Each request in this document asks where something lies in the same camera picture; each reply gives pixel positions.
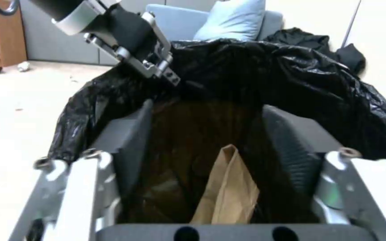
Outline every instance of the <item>pillow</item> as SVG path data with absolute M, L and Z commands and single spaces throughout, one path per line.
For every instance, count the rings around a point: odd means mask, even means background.
M 218 38 L 256 40 L 265 15 L 265 0 L 217 1 L 205 25 L 193 40 L 207 41 Z

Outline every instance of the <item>black cloth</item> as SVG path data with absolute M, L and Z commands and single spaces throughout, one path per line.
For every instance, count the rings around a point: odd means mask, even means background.
M 345 65 L 356 75 L 364 70 L 366 67 L 366 58 L 364 58 L 364 55 L 358 51 L 353 44 L 340 48 L 334 53 L 330 50 L 328 44 L 329 39 L 326 35 L 314 35 L 309 32 L 304 32 L 299 28 L 292 28 L 279 30 L 266 37 L 264 41 L 314 49 Z

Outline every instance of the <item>beige carpet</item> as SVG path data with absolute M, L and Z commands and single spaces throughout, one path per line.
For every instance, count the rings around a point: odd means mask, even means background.
M 0 74 L 0 240 L 7 240 L 37 174 L 34 160 L 45 156 L 67 100 L 109 67 L 31 62 L 20 73 Z

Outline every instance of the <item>black trash bag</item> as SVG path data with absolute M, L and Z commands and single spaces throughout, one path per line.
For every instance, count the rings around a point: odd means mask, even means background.
M 260 129 L 264 104 L 315 119 L 368 159 L 386 157 L 386 100 L 325 55 L 267 42 L 173 45 L 178 87 L 120 64 L 76 93 L 58 120 L 49 157 L 71 163 L 110 120 L 146 99 L 155 102 L 147 161 L 120 221 L 189 222 L 218 151 L 228 144 L 238 147 L 260 189 L 254 222 L 316 221 Z

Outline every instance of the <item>brown paper bag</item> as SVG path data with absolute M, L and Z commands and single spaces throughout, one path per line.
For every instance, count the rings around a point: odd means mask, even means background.
M 250 222 L 259 189 L 238 150 L 221 149 L 192 224 L 246 224 Z

